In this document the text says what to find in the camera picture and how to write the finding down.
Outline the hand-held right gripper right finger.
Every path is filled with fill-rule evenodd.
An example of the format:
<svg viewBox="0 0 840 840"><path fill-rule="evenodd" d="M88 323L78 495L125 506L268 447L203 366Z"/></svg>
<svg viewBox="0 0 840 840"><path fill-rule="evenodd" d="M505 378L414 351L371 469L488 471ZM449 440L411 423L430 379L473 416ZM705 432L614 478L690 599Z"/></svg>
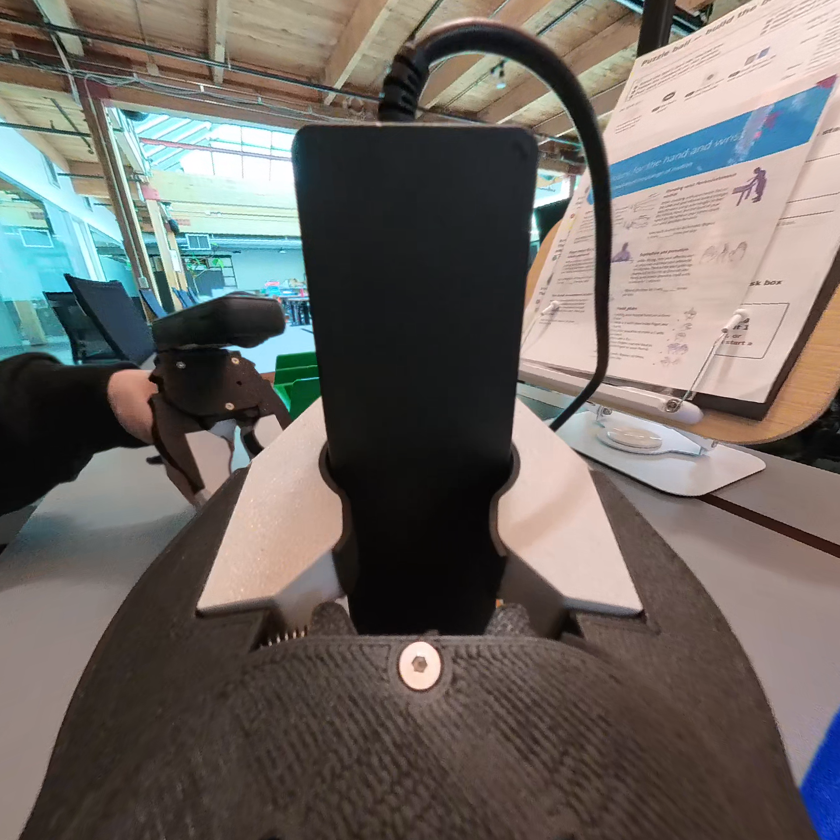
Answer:
<svg viewBox="0 0 840 840"><path fill-rule="evenodd" d="M511 474L490 505L506 561L497 599L521 606L537 634L560 634L572 612L635 618L643 605L583 459L514 402Z"/></svg>

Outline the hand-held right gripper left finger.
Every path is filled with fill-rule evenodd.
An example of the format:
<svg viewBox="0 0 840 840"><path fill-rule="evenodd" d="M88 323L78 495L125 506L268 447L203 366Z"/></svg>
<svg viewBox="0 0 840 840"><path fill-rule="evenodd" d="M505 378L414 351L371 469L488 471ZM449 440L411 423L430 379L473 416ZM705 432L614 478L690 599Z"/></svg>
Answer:
<svg viewBox="0 0 840 840"><path fill-rule="evenodd" d="M348 541L349 520L326 460L319 398L251 462L198 615L267 610L290 632L310 625L322 603L349 609L335 559Z"/></svg>

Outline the black usb hub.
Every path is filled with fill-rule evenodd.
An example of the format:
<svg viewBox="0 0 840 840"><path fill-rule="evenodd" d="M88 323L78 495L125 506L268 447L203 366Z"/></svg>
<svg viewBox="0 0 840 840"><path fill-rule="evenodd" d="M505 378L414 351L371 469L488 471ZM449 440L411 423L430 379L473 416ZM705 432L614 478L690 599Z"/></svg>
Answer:
<svg viewBox="0 0 840 840"><path fill-rule="evenodd" d="M537 144L523 129L310 125L292 163L329 476L363 634L482 634L505 559Z"/></svg>

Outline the person's left forearm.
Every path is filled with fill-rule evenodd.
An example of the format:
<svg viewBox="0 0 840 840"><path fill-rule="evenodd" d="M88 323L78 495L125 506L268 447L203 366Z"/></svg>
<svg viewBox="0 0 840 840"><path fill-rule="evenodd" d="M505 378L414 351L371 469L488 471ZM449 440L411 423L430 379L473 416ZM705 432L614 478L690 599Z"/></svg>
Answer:
<svg viewBox="0 0 840 840"><path fill-rule="evenodd" d="M131 364L74 366L46 353L1 362L1 513L73 481L93 456L143 444L119 425L107 389Z"/></svg>

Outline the person's left hand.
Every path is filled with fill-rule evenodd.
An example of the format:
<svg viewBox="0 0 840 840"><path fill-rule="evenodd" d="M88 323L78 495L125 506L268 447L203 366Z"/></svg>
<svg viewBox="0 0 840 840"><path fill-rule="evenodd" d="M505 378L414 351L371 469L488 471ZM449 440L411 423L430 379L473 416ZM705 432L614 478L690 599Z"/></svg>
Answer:
<svg viewBox="0 0 840 840"><path fill-rule="evenodd" d="M150 400L158 392L151 373L119 370L108 380L108 403L121 428L145 445L153 444L153 414Z"/></svg>

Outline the green bin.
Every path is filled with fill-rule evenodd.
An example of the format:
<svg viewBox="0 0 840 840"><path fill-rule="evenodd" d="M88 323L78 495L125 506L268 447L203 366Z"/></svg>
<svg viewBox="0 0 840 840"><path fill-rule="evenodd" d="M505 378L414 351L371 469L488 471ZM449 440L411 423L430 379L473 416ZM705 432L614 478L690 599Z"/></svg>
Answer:
<svg viewBox="0 0 840 840"><path fill-rule="evenodd" d="M276 357L274 389L291 420L303 414L321 395L316 352L279 354Z"/></svg>

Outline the black mesh chair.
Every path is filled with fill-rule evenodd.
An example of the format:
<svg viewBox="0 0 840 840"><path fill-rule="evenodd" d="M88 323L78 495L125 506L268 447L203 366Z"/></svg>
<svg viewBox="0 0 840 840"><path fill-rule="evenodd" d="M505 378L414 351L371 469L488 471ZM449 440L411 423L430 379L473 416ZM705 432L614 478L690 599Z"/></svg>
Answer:
<svg viewBox="0 0 840 840"><path fill-rule="evenodd" d="M119 359L143 366L154 357L150 325L119 281L87 280L65 274L82 311Z"/></svg>

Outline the document stand with white base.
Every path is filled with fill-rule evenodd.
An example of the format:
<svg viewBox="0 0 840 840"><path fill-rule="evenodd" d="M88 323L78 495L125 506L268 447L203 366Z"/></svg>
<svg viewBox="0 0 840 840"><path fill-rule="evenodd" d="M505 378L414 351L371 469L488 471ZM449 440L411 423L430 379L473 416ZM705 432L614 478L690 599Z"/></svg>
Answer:
<svg viewBox="0 0 840 840"><path fill-rule="evenodd" d="M794 201L782 213L744 302L686 390L606 377L562 439L593 459L681 457L665 490L700 496L719 445L755 445L811 425L838 393L838 204Z"/></svg>

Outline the printed sheet with blue band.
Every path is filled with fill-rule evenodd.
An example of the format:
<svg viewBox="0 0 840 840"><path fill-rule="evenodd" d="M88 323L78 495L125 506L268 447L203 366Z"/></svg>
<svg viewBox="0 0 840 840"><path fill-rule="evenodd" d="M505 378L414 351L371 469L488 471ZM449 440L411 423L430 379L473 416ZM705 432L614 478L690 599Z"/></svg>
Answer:
<svg viewBox="0 0 840 840"><path fill-rule="evenodd" d="M744 302L837 86L830 70L611 138L605 377L686 390Z"/></svg>

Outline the blue box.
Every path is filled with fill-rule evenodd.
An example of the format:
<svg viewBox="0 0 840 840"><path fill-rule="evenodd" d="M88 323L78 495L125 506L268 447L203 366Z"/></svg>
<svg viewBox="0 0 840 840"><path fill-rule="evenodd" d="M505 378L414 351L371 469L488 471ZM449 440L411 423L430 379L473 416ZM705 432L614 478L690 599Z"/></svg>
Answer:
<svg viewBox="0 0 840 840"><path fill-rule="evenodd" d="M815 751L801 796L821 839L839 838L839 711Z"/></svg>

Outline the white printed paper sheet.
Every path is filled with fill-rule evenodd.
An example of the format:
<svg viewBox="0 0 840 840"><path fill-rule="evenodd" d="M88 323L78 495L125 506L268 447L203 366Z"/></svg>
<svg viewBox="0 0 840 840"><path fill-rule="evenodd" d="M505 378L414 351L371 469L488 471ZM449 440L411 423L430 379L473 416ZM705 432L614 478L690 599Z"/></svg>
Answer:
<svg viewBox="0 0 840 840"><path fill-rule="evenodd" d="M637 58L604 133L612 199L687 161L688 137L838 74L838 1L750 2Z"/></svg>

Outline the black pole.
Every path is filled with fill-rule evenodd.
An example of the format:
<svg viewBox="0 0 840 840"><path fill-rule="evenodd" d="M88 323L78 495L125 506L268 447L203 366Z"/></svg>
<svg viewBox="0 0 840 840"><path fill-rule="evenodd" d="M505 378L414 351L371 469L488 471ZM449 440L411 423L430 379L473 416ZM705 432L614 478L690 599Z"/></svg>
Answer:
<svg viewBox="0 0 840 840"><path fill-rule="evenodd" d="M669 43L676 1L643 1L637 40L637 57L661 49Z"/></svg>

